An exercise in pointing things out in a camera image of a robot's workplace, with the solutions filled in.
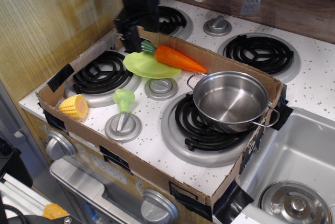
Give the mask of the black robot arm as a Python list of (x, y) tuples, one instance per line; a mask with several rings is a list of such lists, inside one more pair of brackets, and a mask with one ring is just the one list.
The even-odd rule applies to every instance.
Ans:
[(149, 32), (158, 32), (159, 0), (122, 0), (123, 9), (115, 19), (120, 39), (127, 52), (141, 52), (138, 26)]

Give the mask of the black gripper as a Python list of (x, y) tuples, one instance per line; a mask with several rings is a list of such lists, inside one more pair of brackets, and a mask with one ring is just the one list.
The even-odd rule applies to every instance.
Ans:
[(137, 25), (149, 32), (159, 31), (159, 0), (122, 0), (123, 9), (115, 19), (118, 38), (126, 52), (141, 52)]

